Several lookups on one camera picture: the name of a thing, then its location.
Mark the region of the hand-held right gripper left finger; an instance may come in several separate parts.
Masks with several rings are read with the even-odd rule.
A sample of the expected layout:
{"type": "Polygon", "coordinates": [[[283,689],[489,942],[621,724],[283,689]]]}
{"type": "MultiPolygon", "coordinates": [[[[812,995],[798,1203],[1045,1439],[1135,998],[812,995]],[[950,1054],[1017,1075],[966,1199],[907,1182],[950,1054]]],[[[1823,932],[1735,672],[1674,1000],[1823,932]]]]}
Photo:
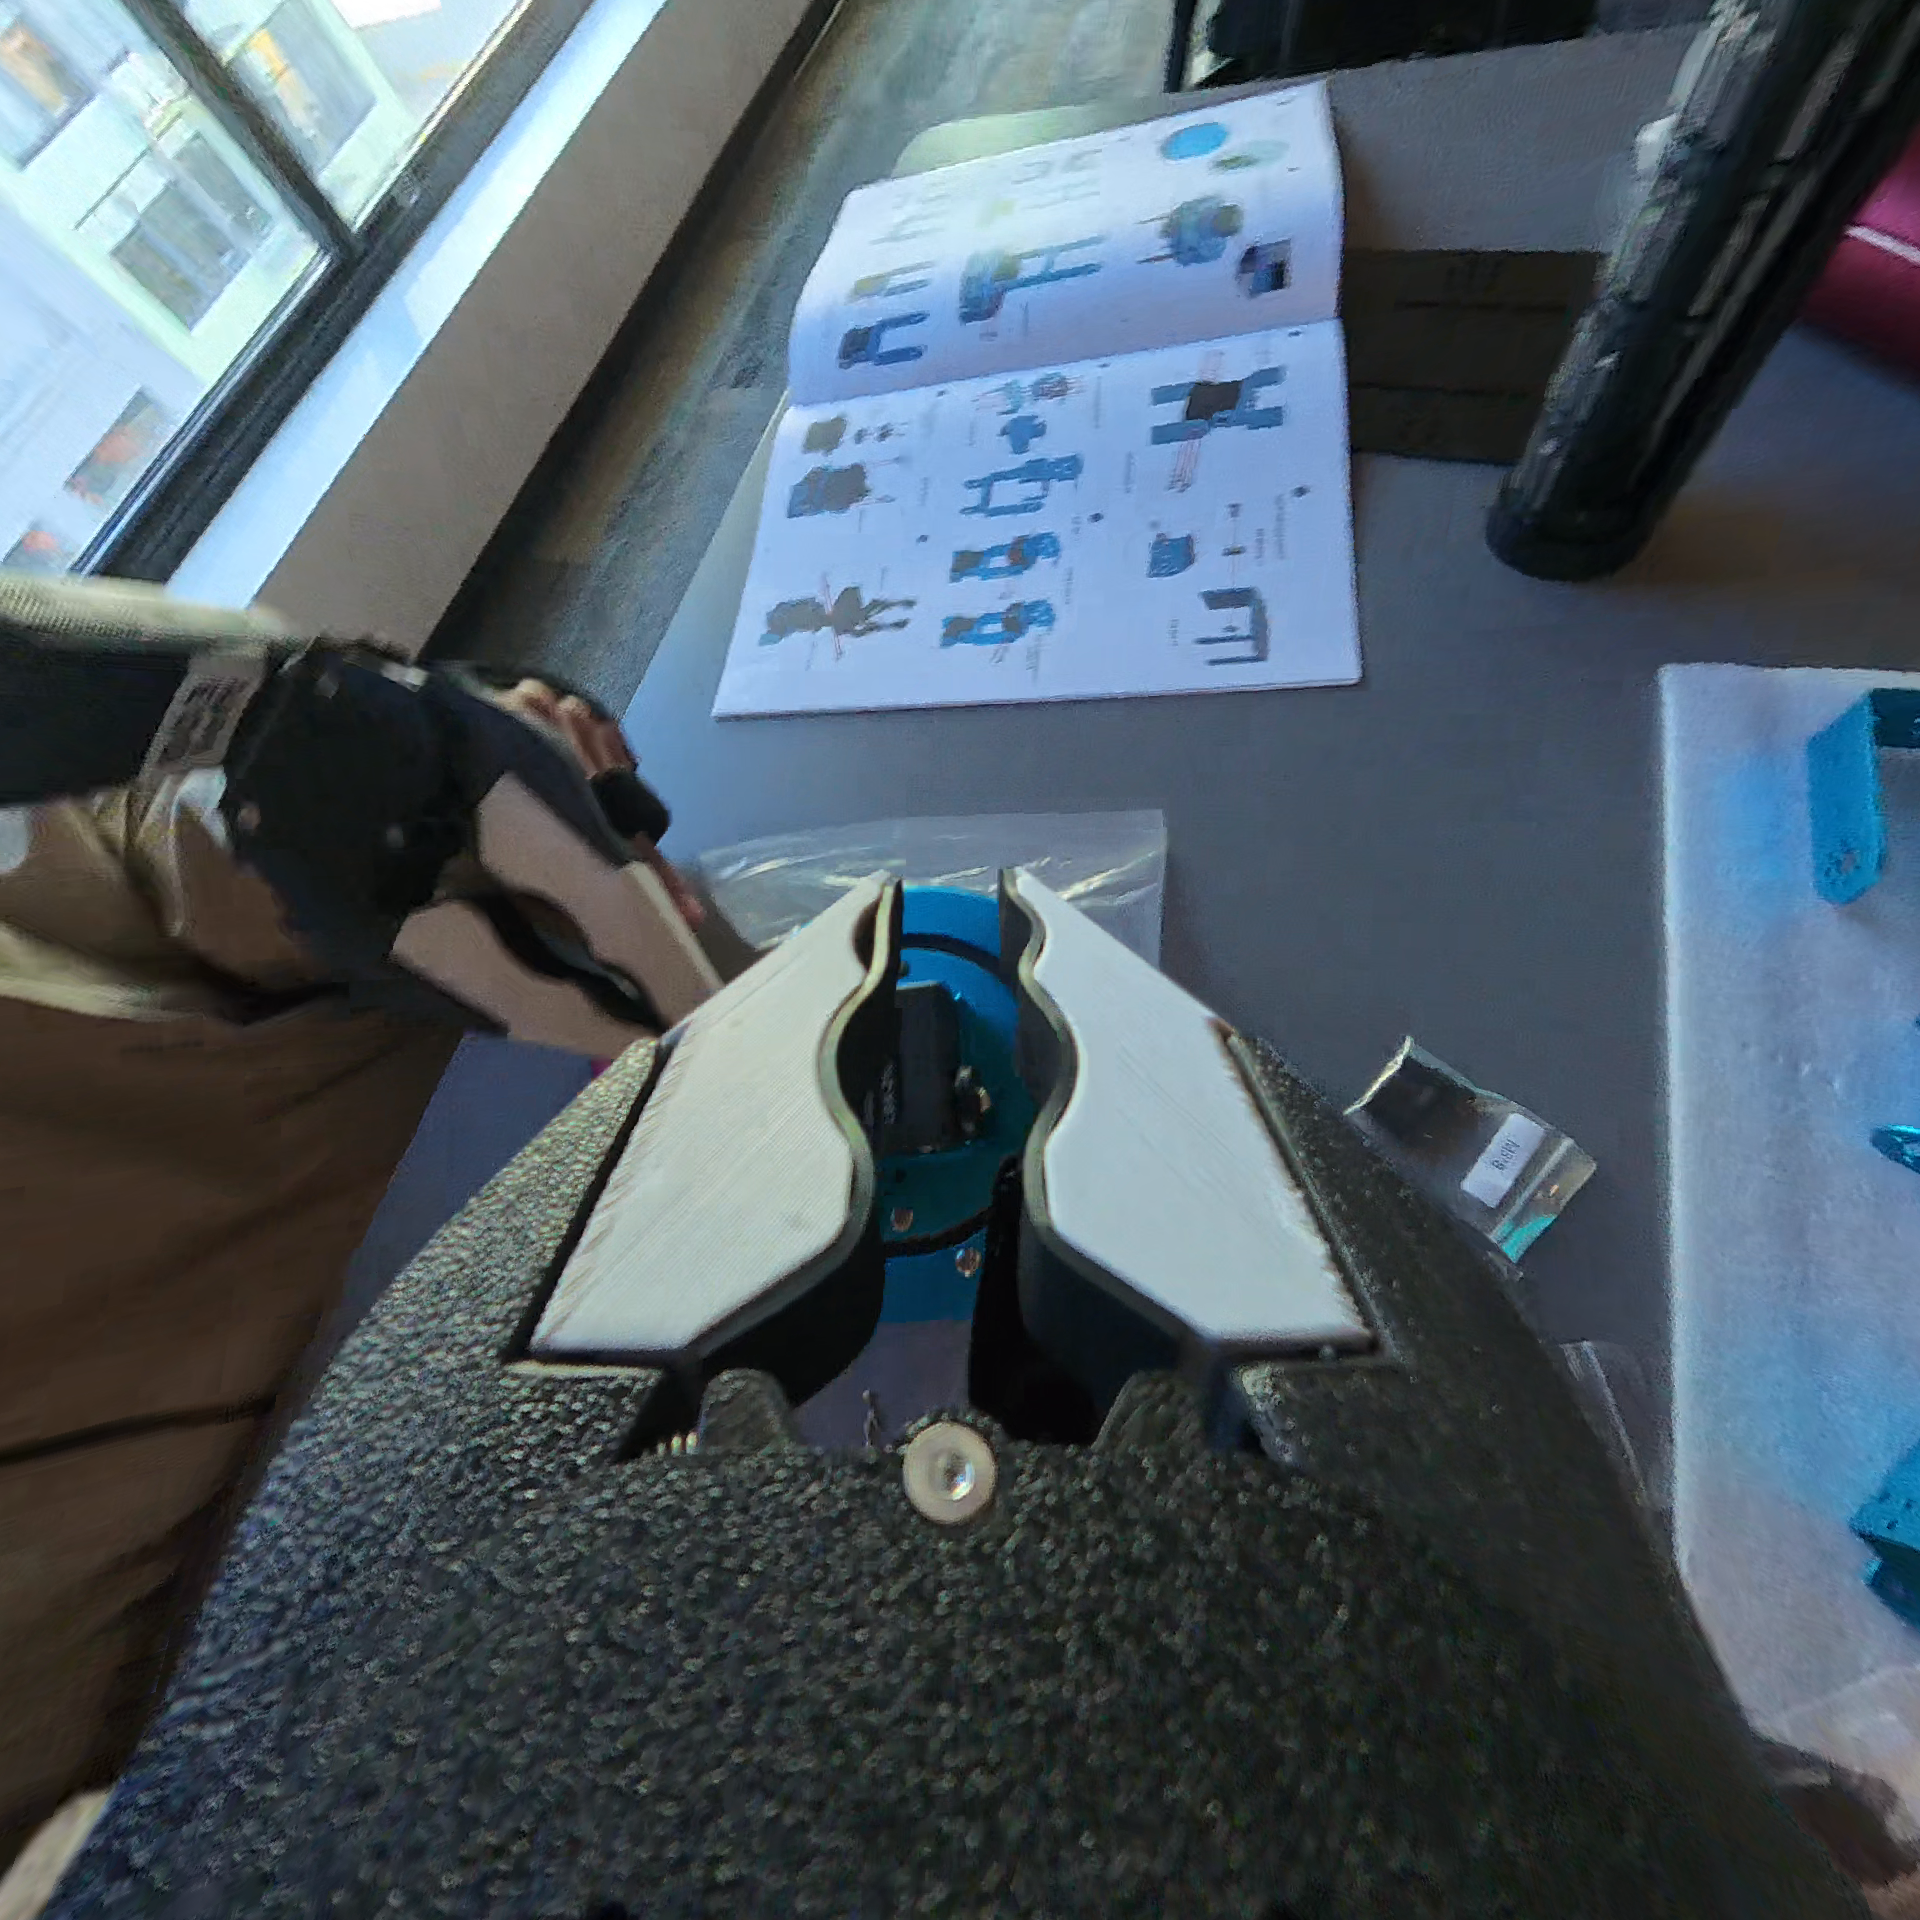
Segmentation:
{"type": "Polygon", "coordinates": [[[667,1039],[529,1332],[539,1361],[841,1373],[885,1292],[870,1117],[897,1063],[889,873],[667,1039]]]}

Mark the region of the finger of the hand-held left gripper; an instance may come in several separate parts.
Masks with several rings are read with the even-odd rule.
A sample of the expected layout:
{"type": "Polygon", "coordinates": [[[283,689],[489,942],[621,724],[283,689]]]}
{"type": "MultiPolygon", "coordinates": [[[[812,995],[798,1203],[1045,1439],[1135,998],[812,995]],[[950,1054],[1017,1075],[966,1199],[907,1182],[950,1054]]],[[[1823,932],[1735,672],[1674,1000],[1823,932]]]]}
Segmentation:
{"type": "Polygon", "coordinates": [[[609,1063],[661,1033],[649,1020],[611,1012],[553,961],[514,951],[477,902],[431,902],[406,917],[391,961],[514,1043],[609,1063]]]}
{"type": "Polygon", "coordinates": [[[526,782],[501,780],[476,812],[481,865],[537,905],[535,937],[605,1024],[665,1033],[723,989],[681,902],[646,859],[597,847],[526,782]]]}

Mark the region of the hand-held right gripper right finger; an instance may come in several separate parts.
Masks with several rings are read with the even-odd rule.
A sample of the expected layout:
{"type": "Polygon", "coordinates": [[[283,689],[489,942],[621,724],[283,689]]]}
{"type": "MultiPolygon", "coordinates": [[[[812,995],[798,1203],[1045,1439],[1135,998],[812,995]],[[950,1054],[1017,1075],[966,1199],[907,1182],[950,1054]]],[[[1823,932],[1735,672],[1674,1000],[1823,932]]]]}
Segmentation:
{"type": "Polygon", "coordinates": [[[1343,1360],[1375,1332],[1236,1033],[1030,870],[998,877],[1021,1152],[1017,1297],[1062,1368],[1343,1360]]]}

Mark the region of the black servo motor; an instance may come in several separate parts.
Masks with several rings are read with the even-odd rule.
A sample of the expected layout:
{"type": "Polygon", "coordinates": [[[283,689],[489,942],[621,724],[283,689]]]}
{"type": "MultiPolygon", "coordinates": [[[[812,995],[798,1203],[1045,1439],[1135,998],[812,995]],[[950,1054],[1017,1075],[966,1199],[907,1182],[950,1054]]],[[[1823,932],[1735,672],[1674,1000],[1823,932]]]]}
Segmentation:
{"type": "Polygon", "coordinates": [[[893,1055],[873,1117],[883,1158],[1005,1158],[1030,1113],[1014,1045],[991,1020],[939,981],[909,981],[897,991],[893,1055]]]}

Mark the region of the blue round turntable base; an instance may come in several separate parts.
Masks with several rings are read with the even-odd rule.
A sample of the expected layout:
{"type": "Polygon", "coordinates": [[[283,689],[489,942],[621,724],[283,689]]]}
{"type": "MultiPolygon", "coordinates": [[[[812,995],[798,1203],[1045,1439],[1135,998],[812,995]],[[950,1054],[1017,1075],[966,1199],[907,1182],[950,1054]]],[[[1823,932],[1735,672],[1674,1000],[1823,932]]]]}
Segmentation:
{"type": "Polygon", "coordinates": [[[995,899],[903,888],[892,1055],[867,1108],[883,1251],[881,1327],[966,1324],[1004,1164],[1037,1104],[1017,1063],[1014,967],[995,899]]]}

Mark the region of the grey desk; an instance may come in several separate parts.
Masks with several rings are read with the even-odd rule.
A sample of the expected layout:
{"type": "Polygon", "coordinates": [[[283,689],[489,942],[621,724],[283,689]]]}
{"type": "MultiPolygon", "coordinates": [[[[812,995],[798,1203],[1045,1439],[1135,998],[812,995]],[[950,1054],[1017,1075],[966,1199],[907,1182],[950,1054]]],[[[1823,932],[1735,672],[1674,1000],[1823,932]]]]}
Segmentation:
{"type": "MultiPolygon", "coordinates": [[[[694,720],[718,567],[639,681],[706,832],[893,804],[1163,800],[1171,958],[1356,1070],[1404,1016],[1630,1143],[1653,1120],[1653,636],[1481,548],[1474,469],[1364,457],[1361,689],[1159,717],[694,720]]],[[[1777,1800],[1663,1555],[1493,1260],[1289,1063],[1254,1091],[1387,1357],[1148,1373],[965,1409],[998,1491],[939,1525],[903,1452],[815,1452],[747,1381],[693,1460],[482,1345],[634,1070],[389,1294],[330,1383],[417,1520],[337,1673],[401,1913],[1786,1913],[1855,1896],[1777,1800]]]]}

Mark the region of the person's left hand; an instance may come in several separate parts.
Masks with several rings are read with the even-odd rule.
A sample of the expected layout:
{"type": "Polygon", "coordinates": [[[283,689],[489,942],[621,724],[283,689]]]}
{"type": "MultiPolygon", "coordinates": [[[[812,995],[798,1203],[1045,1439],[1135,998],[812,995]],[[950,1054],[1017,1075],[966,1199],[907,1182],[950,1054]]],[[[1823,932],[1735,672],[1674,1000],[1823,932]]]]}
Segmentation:
{"type": "Polygon", "coordinates": [[[621,724],[586,695],[545,678],[518,678],[501,695],[501,703],[551,733],[574,757],[588,782],[638,773],[621,724]]]}

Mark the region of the group of small screw bags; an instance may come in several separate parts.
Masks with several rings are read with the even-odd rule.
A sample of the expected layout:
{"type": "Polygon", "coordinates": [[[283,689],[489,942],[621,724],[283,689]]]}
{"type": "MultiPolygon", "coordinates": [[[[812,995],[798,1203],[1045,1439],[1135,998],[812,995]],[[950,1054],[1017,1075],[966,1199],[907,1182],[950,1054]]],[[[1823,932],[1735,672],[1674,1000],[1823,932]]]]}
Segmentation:
{"type": "MultiPolygon", "coordinates": [[[[1525,1256],[1596,1172],[1573,1136],[1477,1085],[1417,1039],[1404,1039],[1343,1111],[1346,1121],[1412,1191],[1433,1199],[1486,1255],[1537,1335],[1546,1316],[1525,1256]]],[[[1674,1463],[1655,1381],[1628,1345],[1548,1340],[1623,1488],[1659,1541],[1671,1534],[1674,1463]]]]}

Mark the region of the large clear plastic bag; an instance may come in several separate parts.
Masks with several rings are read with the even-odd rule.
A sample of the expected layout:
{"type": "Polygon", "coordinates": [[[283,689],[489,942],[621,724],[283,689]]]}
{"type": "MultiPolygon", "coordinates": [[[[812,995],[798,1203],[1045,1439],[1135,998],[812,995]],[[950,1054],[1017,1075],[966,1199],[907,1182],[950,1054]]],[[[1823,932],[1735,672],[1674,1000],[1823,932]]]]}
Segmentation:
{"type": "Polygon", "coordinates": [[[909,945],[1002,961],[1002,873],[1030,873],[1145,961],[1161,959],[1167,830],[1157,808],[953,814],[806,827],[710,847],[694,891],[756,949],[818,919],[861,880],[903,886],[909,945]]]}

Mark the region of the white foam sheet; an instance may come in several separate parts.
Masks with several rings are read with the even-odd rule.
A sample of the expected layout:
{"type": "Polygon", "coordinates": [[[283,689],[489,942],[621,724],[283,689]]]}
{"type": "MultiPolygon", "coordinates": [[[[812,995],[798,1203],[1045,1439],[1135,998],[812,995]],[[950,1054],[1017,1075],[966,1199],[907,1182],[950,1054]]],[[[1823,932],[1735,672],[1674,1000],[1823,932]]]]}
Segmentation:
{"type": "Polygon", "coordinates": [[[1890,668],[1668,663],[1671,1545],[1764,1734],[1915,1808],[1915,1625],[1855,1510],[1915,1447],[1915,750],[1879,757],[1881,877],[1814,888],[1809,743],[1890,668]]]}

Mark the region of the dark-framed window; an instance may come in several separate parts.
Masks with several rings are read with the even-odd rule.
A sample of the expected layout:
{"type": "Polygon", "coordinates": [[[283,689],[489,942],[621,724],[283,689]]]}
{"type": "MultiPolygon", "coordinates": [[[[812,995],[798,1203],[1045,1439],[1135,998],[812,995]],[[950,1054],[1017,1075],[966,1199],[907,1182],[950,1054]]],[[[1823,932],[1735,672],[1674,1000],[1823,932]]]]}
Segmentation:
{"type": "Polygon", "coordinates": [[[165,581],[589,9],[5,3],[5,569],[165,581]]]}

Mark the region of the white instruction manual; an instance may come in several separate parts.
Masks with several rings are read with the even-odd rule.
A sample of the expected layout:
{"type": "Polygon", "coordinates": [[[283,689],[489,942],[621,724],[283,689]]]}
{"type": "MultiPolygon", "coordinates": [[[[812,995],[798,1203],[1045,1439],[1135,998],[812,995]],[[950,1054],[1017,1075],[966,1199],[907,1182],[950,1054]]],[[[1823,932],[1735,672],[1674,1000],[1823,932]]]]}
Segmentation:
{"type": "Polygon", "coordinates": [[[714,717],[1361,681],[1326,79],[861,184],[714,717]]]}

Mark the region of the group of blue metal brackets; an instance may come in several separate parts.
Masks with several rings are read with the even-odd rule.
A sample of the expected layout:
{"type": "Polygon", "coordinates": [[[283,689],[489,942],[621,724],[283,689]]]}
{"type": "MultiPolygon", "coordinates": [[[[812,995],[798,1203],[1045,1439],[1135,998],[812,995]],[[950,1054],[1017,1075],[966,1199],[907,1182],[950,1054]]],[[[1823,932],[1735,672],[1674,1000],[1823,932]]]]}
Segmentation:
{"type": "MultiPolygon", "coordinates": [[[[1881,757],[1918,750],[1918,689],[1873,687],[1809,740],[1814,891],[1851,905],[1879,885],[1887,851],[1881,757]]],[[[1849,1521],[1870,1555],[1862,1583],[1918,1628],[1918,1447],[1886,1472],[1849,1521]]]]}

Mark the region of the black ribbed cylinder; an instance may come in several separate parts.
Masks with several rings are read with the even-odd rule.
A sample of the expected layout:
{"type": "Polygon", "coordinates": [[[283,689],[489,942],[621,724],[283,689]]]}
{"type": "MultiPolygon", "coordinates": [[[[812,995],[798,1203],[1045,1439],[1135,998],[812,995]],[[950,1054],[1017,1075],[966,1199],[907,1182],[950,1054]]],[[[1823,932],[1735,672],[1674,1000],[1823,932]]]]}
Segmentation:
{"type": "Polygon", "coordinates": [[[1915,116],[1915,3],[1711,7],[1491,509],[1502,564],[1587,582],[1641,553],[1915,116]]]}

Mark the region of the red metal cylinder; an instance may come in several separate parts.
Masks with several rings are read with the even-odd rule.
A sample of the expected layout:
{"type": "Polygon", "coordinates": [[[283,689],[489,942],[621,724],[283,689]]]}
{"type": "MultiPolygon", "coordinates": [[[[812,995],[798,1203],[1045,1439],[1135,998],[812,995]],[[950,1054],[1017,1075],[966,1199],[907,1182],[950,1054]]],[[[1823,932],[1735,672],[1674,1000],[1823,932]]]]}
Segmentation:
{"type": "Polygon", "coordinates": [[[1918,377],[1918,174],[1901,164],[1861,203],[1799,319],[1918,377]]]}

